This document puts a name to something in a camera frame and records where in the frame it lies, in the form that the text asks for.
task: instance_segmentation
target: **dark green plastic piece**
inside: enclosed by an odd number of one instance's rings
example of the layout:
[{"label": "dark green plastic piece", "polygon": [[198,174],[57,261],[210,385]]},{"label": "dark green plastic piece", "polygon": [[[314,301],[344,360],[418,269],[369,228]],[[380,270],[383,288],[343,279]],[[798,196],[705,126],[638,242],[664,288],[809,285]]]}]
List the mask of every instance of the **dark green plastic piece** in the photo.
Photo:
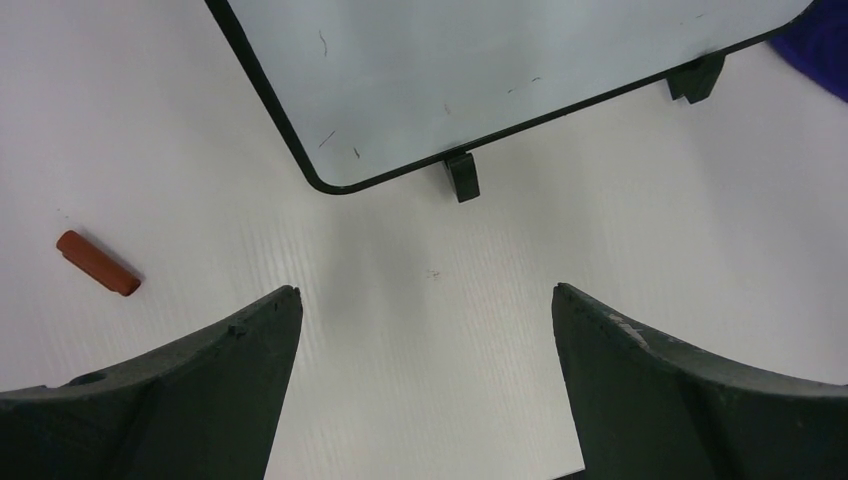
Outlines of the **dark green plastic piece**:
[{"label": "dark green plastic piece", "polygon": [[848,478],[848,388],[705,352],[569,285],[554,334],[586,478]]},{"label": "dark green plastic piece", "polygon": [[300,337],[299,292],[59,388],[0,393],[8,479],[261,479]]},{"label": "dark green plastic piece", "polygon": [[707,55],[670,75],[667,81],[671,98],[678,100],[685,96],[691,105],[706,100],[724,68],[724,57],[722,54]]},{"label": "dark green plastic piece", "polygon": [[445,169],[450,177],[451,186],[456,192],[459,203],[467,202],[480,196],[480,184],[477,181],[477,166],[474,157],[465,153],[458,157],[445,160]]}]

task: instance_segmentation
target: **orange cap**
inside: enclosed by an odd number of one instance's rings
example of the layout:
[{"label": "orange cap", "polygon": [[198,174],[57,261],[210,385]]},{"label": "orange cap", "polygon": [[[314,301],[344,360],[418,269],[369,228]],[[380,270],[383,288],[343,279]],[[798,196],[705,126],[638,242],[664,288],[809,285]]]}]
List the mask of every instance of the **orange cap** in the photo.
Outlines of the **orange cap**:
[{"label": "orange cap", "polygon": [[56,248],[68,261],[113,292],[129,297],[141,286],[138,277],[73,230],[59,237]]}]

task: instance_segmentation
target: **black plastic foot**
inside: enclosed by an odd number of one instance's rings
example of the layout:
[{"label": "black plastic foot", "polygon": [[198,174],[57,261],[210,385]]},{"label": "black plastic foot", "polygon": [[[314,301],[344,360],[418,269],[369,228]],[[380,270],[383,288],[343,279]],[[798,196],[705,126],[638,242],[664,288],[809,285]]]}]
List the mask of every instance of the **black plastic foot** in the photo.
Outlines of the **black plastic foot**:
[{"label": "black plastic foot", "polygon": [[724,55],[706,55],[689,63],[668,77],[671,98],[677,100],[685,96],[690,105],[705,100],[713,92],[722,68]]},{"label": "black plastic foot", "polygon": [[456,192],[459,203],[480,196],[480,184],[477,182],[477,167],[470,153],[445,160],[445,170]]}]

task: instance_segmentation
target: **purple fabric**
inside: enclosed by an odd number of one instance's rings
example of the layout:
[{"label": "purple fabric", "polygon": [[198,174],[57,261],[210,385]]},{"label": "purple fabric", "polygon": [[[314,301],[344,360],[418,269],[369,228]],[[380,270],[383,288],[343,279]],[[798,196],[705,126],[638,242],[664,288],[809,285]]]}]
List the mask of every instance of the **purple fabric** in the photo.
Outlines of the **purple fabric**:
[{"label": "purple fabric", "polygon": [[771,44],[793,67],[848,102],[848,0],[818,0]]}]

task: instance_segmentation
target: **whiteboard frame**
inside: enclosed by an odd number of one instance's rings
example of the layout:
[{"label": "whiteboard frame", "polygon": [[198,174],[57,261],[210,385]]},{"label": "whiteboard frame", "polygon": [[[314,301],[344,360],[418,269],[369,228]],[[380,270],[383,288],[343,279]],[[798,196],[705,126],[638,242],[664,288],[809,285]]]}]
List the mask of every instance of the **whiteboard frame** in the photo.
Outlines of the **whiteboard frame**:
[{"label": "whiteboard frame", "polygon": [[[470,150],[475,148],[482,147],[483,145],[487,145],[489,143],[495,142],[502,138],[506,138],[510,135],[522,132],[524,130],[536,127],[543,123],[549,122],[559,117],[563,117],[570,113],[574,113],[578,110],[582,110],[587,107],[591,107],[592,105],[604,102],[606,100],[615,98],[619,95],[623,95],[625,93],[631,92],[633,90],[642,88],[646,85],[650,85],[651,83],[658,82],[660,80],[665,80],[671,75],[678,73],[680,71],[686,70],[696,62],[700,60],[700,58],[694,59],[690,62],[684,63],[682,65],[678,65],[677,67],[670,68],[668,70],[656,73],[649,77],[643,78],[641,80],[637,80],[630,84],[618,87],[614,90],[610,90],[606,93],[588,98],[586,100],[582,100],[578,103],[569,105],[567,107],[563,107],[557,110],[554,110],[545,115],[541,115],[532,120],[528,120],[517,125],[513,125],[512,127],[505,128],[503,130],[490,133],[488,135],[484,135],[476,140],[464,143],[462,145],[450,148],[443,152],[437,153],[435,155],[431,155],[429,157],[423,158],[421,160],[409,163],[404,165],[403,167],[396,168],[386,173],[382,173],[375,177],[371,177],[367,180],[355,183],[353,185],[346,186],[338,186],[338,185],[330,185],[318,176],[315,167],[312,164],[312,161],[309,159],[309,155],[306,153],[306,150],[303,148],[303,144],[300,141],[300,138],[297,136],[297,132],[295,132],[294,127],[289,121],[288,116],[286,115],[285,110],[280,103],[279,98],[277,97],[274,88],[271,86],[271,83],[268,81],[268,78],[265,75],[264,70],[262,69],[262,65],[259,60],[256,58],[256,55],[253,52],[253,48],[250,45],[250,41],[247,39],[247,35],[241,27],[241,24],[238,21],[235,13],[228,0],[205,0],[206,5],[209,7],[209,10],[212,12],[212,16],[215,18],[215,21],[218,23],[218,26],[221,28],[221,31],[224,33],[224,37],[227,39],[227,42],[230,44],[230,47],[236,54],[236,58],[238,58],[239,63],[247,74],[250,83],[253,85],[253,88],[256,90],[256,93],[259,95],[262,104],[265,105],[265,109],[268,111],[268,114],[271,116],[271,120],[273,120],[274,124],[277,126],[277,130],[279,130],[280,134],[283,137],[283,140],[286,142],[286,145],[289,147],[289,150],[292,153],[295,161],[297,161],[300,166],[301,171],[306,177],[306,181],[309,182],[312,187],[316,190],[327,193],[330,195],[347,195],[350,193],[355,193],[361,190],[364,190],[369,187],[373,187],[374,185],[383,183],[385,181],[391,180],[393,178],[399,177],[401,175],[405,175],[407,173],[413,172],[420,168],[424,168],[426,166],[432,165],[434,163],[443,162],[450,158],[457,157],[459,155],[463,155],[468,153]],[[819,0],[811,0],[810,5],[801,12],[800,15],[795,17],[792,21],[778,27],[769,32],[765,32],[763,34],[757,35],[753,38],[750,38],[746,41],[737,43],[736,45],[732,45],[723,50],[718,50],[716,52],[711,52],[710,55],[729,55],[731,53],[737,52],[744,48],[748,48],[752,45],[756,45],[760,42],[768,40],[770,37],[779,35],[784,29],[788,28],[790,25],[798,21],[801,17],[806,15],[812,8],[819,2]]]}]

